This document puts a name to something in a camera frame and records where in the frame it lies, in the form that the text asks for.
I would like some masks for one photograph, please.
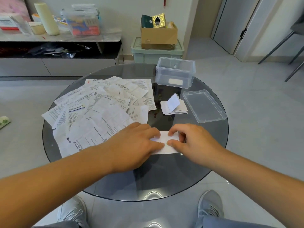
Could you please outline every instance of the light green storage bin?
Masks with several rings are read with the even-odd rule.
[[[183,45],[177,40],[175,49],[142,49],[141,38],[136,37],[131,45],[135,63],[157,64],[160,57],[181,59],[184,53]]]

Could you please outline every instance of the gray sneaker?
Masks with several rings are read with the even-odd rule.
[[[201,196],[198,205],[198,217],[203,215],[212,215],[223,218],[223,203],[221,197],[214,190],[207,190]]]
[[[83,227],[83,223],[87,221],[87,207],[85,205],[85,202],[77,195],[69,199],[59,207],[58,222],[75,221]]]

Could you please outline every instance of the chair leg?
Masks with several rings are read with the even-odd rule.
[[[297,55],[291,60],[291,62],[289,63],[289,65],[290,65],[291,63],[293,63],[293,62],[297,59],[297,57],[299,57],[299,55],[300,55],[303,51],[304,51],[304,46],[302,47],[302,49],[300,49],[300,51],[297,53]]]
[[[288,81],[296,72],[299,71],[299,69],[301,69],[301,67],[304,65],[304,62],[301,63],[301,65],[299,65],[292,73],[291,75],[288,76],[288,78],[285,81]]]
[[[270,51],[270,53],[268,53],[266,55],[266,57],[264,57],[260,62],[259,64],[261,64],[266,58],[268,58],[273,52],[275,52],[281,45],[283,45],[284,42],[286,42],[292,35],[295,34],[295,31],[292,31],[290,34],[287,35],[286,38],[284,38],[283,41],[281,41],[272,51]]]

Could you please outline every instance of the glass tabletop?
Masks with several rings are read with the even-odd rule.
[[[123,64],[104,68],[88,74],[68,86],[58,97],[84,85],[86,79],[107,79],[118,76],[123,79],[151,79],[154,100],[157,109],[149,111],[148,124],[160,131],[169,130],[176,123],[192,123],[203,126],[223,146],[228,140],[228,119],[199,124],[189,106],[188,114],[163,115],[160,101],[167,101],[174,93],[183,99],[183,91],[207,90],[222,107],[215,93],[202,81],[194,78],[192,87],[182,89],[163,86],[155,83],[156,65],[153,64]],[[61,159],[58,145],[53,137],[52,127],[44,121],[43,144],[50,162]],[[186,190],[202,180],[209,169],[196,165],[179,153],[151,155],[138,169],[133,171],[110,174],[84,191],[101,198],[119,201],[143,201],[168,197]]]

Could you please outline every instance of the shoelace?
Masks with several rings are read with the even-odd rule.
[[[67,215],[65,216],[65,218],[63,219],[63,221],[75,221],[78,223],[79,226],[83,226],[82,220],[79,219],[79,217],[82,215],[83,210],[79,210],[76,214],[75,214],[75,210],[77,208],[74,207],[73,210],[71,210],[69,213],[67,213]]]
[[[200,215],[206,214],[206,215],[212,215],[212,216],[219,217],[219,212],[218,212],[217,208],[212,205],[209,205],[209,206],[210,206],[210,208],[207,211],[202,209],[202,210],[200,210],[199,214]]]

